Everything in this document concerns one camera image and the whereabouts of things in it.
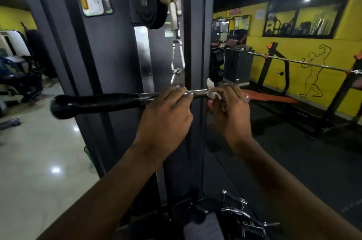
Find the black rubber floor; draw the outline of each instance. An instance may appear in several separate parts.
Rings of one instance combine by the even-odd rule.
[[[265,151],[322,201],[362,230],[362,131],[358,129],[312,141],[278,116],[253,103],[250,107],[253,135]],[[212,189],[220,193],[221,188],[238,191],[258,218],[274,221],[270,220],[268,205],[257,183],[215,130],[212,117],[208,119],[205,194],[213,192]]]

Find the yellow wall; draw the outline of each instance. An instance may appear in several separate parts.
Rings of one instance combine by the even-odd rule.
[[[349,0],[335,39],[362,40],[362,0]]]
[[[271,42],[278,42],[278,51],[288,59],[304,59],[310,61],[311,58],[314,58],[314,60],[311,61],[312,63],[324,63],[328,66],[350,69],[354,63],[353,56],[362,50],[362,0],[348,1],[334,35],[334,39],[262,37],[265,17],[261,20],[255,20],[255,15],[256,11],[261,7],[267,9],[267,5],[267,3],[262,3],[242,8],[243,15],[252,15],[247,44],[252,46],[258,53],[267,53],[268,49],[266,46],[270,45]],[[333,9],[333,5],[301,9],[300,18],[297,19],[296,26],[298,27],[298,23],[302,21],[311,21],[311,16],[314,17],[320,10],[325,11],[328,20],[332,22],[335,17]],[[287,15],[285,15],[286,22],[289,22],[292,17],[289,16],[287,18]],[[278,19],[282,21],[281,18],[284,20],[284,15],[278,15]],[[325,52],[325,49],[328,47],[331,48],[329,54]],[[322,59],[315,58],[316,55],[319,55]],[[257,80],[259,78],[263,64],[263,58],[254,57],[251,71],[252,80]],[[266,76],[265,84],[283,89],[285,86],[285,77],[277,74],[281,71],[285,71],[284,63],[279,60],[273,60]],[[295,96],[299,96],[304,93],[305,88],[309,90],[310,87],[313,87],[312,84],[305,87],[306,79],[310,73],[311,67],[303,68],[299,64],[290,63],[289,92]],[[323,96],[313,97],[317,92],[311,90],[306,99],[328,107],[345,76],[345,73],[339,71],[322,69],[318,75],[316,84],[320,91],[323,92]],[[338,111],[354,116],[358,111],[361,101],[362,92],[351,89],[340,105]]]
[[[248,37],[248,45],[258,53],[267,53],[267,45],[271,42],[278,43],[278,51],[288,59],[310,61],[313,53],[319,55],[323,53],[325,44],[332,48],[331,53],[325,59],[325,64],[342,69],[350,69],[354,63],[353,56],[362,50],[362,41],[330,40],[330,39],[307,39],[307,38],[279,38],[279,37]],[[322,60],[313,60],[312,63],[323,64]],[[259,78],[261,69],[264,65],[264,58],[254,57],[251,79]],[[290,66],[290,88],[289,92],[298,96],[304,93],[305,81],[311,73],[311,68],[302,68],[300,64],[289,63]],[[285,86],[285,77],[277,73],[284,71],[284,62],[273,60],[271,62],[268,74],[265,78],[265,84],[283,89]],[[323,92],[322,97],[313,97],[316,92],[311,91],[307,99],[323,106],[328,106],[339,87],[341,86],[345,73],[333,70],[322,69],[316,84]],[[351,90],[341,104],[339,111],[354,116],[362,101],[362,92]]]
[[[265,15],[261,19],[256,19],[256,12],[258,10],[264,9]],[[268,9],[268,3],[260,3],[256,5],[250,5],[246,7],[242,7],[242,12],[240,14],[232,15],[232,17],[237,17],[241,15],[251,15],[251,19],[249,22],[249,31],[248,36],[263,36],[263,28],[264,28],[264,22],[266,17],[266,10]],[[229,25],[229,30],[234,29],[234,22],[233,20],[230,20],[231,25]]]
[[[227,18],[229,14],[229,11],[220,11],[217,12],[215,14],[212,14],[212,18],[216,19],[216,18]]]
[[[28,29],[37,28],[34,19],[29,11],[0,6],[1,29],[14,29],[24,33],[24,28],[22,27],[20,22],[23,22]]]

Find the white tiled floor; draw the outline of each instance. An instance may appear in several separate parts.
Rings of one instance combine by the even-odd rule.
[[[62,93],[59,84],[44,94]],[[15,106],[0,122],[0,240],[35,239],[99,179],[74,119],[52,117],[52,96]]]

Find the carabiner clip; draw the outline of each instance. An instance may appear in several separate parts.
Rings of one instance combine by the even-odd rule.
[[[179,44],[180,56],[182,61],[182,68],[177,68],[177,69],[174,68],[176,43]],[[171,70],[172,70],[171,86],[177,85],[180,83],[180,81],[177,81],[175,79],[179,78],[181,76],[181,73],[185,70],[185,59],[183,57],[182,41],[180,39],[172,41]]]
[[[171,70],[172,70],[172,78],[171,78],[171,86],[179,85],[184,86],[184,79],[182,79],[181,74],[185,70],[185,58],[183,56],[183,49],[182,49],[182,41],[179,36],[179,20],[177,17],[177,5],[174,1],[170,1],[168,5],[168,10],[170,12],[171,17],[171,26],[173,29],[173,34],[175,39],[172,41],[172,60],[171,60]],[[181,63],[182,68],[176,68],[174,67],[175,62],[175,51],[176,51],[176,44],[179,44],[179,50],[180,50],[180,57],[181,57]]]

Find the black weight plate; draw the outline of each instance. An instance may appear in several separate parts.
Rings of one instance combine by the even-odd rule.
[[[142,22],[149,29],[158,29],[164,25],[167,6],[160,0],[136,0],[136,7]]]
[[[224,72],[220,68],[214,68],[209,73],[209,78],[214,83],[221,82],[223,80],[223,77],[224,77]]]
[[[224,52],[221,50],[213,50],[211,52],[211,61],[214,67],[220,67],[224,64]]]

